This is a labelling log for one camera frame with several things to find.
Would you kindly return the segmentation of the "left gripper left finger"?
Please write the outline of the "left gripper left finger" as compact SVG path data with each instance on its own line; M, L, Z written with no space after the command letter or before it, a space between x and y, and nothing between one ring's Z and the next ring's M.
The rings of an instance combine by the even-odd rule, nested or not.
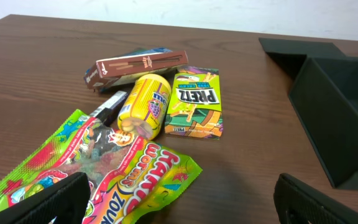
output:
M1 211L0 224L81 224L90 193L87 175L76 172Z

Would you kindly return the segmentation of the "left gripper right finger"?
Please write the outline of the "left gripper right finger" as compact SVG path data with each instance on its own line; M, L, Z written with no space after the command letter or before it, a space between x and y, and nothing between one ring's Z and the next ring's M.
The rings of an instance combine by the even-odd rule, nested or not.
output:
M358 213L294 176L281 173L273 201L281 224L358 224Z

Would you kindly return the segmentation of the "Haribo sour worms bag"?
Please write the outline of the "Haribo sour worms bag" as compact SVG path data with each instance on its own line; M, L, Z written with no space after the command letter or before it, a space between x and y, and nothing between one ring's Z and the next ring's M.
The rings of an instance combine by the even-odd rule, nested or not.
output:
M201 167L190 156L76 110L0 181L0 211L76 172L87 175L90 187L84 223L135 223L176 200Z

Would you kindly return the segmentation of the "dark green gift box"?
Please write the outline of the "dark green gift box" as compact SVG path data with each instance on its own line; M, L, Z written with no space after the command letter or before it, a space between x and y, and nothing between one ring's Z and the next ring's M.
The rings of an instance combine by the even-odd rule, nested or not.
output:
M358 190L358 57L329 42L259 42L294 81L288 98L331 186Z

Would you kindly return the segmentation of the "brown Pocky box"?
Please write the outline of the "brown Pocky box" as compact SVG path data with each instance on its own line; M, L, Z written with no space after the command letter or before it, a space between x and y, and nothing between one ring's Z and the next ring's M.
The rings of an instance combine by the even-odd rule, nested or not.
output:
M84 76L87 88L104 90L112 86L134 83L140 77L162 74L188 63L184 50L150 52L95 61Z

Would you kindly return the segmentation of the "blue cookie wrapper pack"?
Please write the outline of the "blue cookie wrapper pack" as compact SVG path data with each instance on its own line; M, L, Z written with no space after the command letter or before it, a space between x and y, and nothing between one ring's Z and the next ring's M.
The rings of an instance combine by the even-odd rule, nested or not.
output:
M137 49L124 55L97 60L85 72L86 87L104 91L113 86L134 83L142 75L154 72L148 64L148 56L171 52L164 47Z

